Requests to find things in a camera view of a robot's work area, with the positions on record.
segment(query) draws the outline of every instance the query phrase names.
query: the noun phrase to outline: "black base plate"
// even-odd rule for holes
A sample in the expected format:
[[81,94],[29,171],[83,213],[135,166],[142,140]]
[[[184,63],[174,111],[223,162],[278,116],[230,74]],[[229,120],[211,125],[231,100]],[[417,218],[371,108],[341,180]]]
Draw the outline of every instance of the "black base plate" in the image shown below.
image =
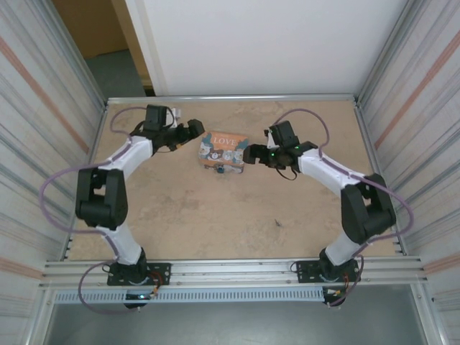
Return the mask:
[[[112,269],[109,270],[109,277],[107,278],[107,285],[109,286],[122,286],[122,285],[138,285],[132,284],[125,280],[118,279],[116,275],[111,275]],[[164,263],[164,262],[153,262],[147,263],[147,279],[140,285],[157,285],[157,280],[153,280],[153,278],[148,274],[149,272],[157,272],[160,274],[162,278],[161,285],[169,285],[170,284],[170,276],[171,276],[171,264]]]
[[354,282],[358,275],[358,263],[355,260],[352,260],[352,263],[341,271],[340,276],[332,280],[328,280],[323,276],[319,260],[297,261],[293,267],[295,267],[299,282],[322,282],[326,284],[344,282],[345,274],[348,274],[349,282]]

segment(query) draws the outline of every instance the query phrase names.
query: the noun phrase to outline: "white wall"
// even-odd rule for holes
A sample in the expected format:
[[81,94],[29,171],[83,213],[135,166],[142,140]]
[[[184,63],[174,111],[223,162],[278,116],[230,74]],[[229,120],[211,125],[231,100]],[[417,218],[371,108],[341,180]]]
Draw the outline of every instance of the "white wall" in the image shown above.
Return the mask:
[[126,0],[158,96],[355,93],[406,0]]

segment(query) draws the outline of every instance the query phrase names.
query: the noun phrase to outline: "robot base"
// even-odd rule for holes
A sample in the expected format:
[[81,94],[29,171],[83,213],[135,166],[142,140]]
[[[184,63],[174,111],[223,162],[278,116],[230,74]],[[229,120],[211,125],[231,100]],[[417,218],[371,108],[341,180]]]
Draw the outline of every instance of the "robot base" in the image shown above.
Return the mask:
[[110,265],[108,286],[127,285],[169,285],[171,276],[171,264],[167,262],[149,262],[142,249],[139,260],[136,264],[119,264],[115,262]]
[[297,261],[295,263],[295,271],[297,272],[298,282],[343,282],[345,276],[348,276],[349,282],[354,282],[357,279],[359,272],[358,263],[352,259],[344,264],[335,267],[335,272],[324,270],[324,262],[319,260]]

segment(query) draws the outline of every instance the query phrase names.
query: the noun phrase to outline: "metal rail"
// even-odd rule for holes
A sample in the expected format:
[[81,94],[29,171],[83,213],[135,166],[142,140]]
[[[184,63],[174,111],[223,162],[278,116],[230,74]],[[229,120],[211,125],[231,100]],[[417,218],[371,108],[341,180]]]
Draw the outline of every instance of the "metal rail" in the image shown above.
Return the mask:
[[[247,259],[247,260],[173,260],[170,284],[166,289],[181,288],[282,288],[299,285],[297,274],[290,266],[298,259]],[[97,262],[48,262],[45,267],[41,289],[76,289],[81,275]],[[107,273],[97,267],[86,277],[84,286],[90,289],[120,289],[108,287]],[[418,257],[368,257],[360,285],[394,285],[425,283],[426,276]],[[322,286],[323,283],[308,283],[302,286]],[[340,283],[328,286],[340,286]],[[130,290],[142,289],[131,285]]]
[[109,98],[108,105],[149,102],[229,102],[229,101],[353,101],[351,93],[312,93],[293,95],[235,95],[235,96],[159,96]]

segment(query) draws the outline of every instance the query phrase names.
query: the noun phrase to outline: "orange stripe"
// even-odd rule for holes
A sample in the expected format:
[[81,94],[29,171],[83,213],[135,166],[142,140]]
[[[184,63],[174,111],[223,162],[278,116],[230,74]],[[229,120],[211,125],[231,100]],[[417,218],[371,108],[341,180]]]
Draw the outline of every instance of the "orange stripe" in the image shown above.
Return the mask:
[[30,88],[37,94],[38,98],[43,102],[46,107],[56,116],[57,120],[64,126],[69,132],[71,137],[77,142],[78,146],[85,152],[89,152],[88,145],[78,135],[77,131],[72,128],[69,122],[65,119],[64,115],[60,112],[59,108],[54,104],[51,98],[46,94],[45,90],[39,85],[39,83],[32,77],[29,71],[18,59],[16,54],[4,41],[3,37],[0,37],[0,51],[5,55],[8,61],[13,65],[14,69],[23,77],[23,79],[29,84]]
[[460,31],[457,32],[455,37],[447,45],[446,49],[439,55],[438,59],[435,61],[434,65],[431,66],[430,70],[426,73],[425,78],[418,84],[417,88],[412,92],[410,97],[404,103],[402,108],[396,113],[395,117],[388,124],[387,128],[383,131],[380,138],[375,142],[375,149],[378,150],[380,145],[383,143],[388,134],[395,128],[396,124],[401,120],[404,114],[409,110],[415,100],[422,93],[423,89],[433,80],[433,78],[438,74],[442,67],[446,64],[447,60],[452,56],[456,49],[460,45]]
[[425,273],[427,275],[432,275],[440,271],[445,271],[453,267],[460,266],[460,254],[453,254],[448,257],[436,260],[430,264],[427,264],[425,267]]
[[4,257],[0,257],[0,270],[4,272],[13,273],[15,275],[24,275],[25,277],[30,277],[34,279],[42,279],[43,274],[39,270],[35,268],[31,268],[20,264],[18,262],[14,262]]

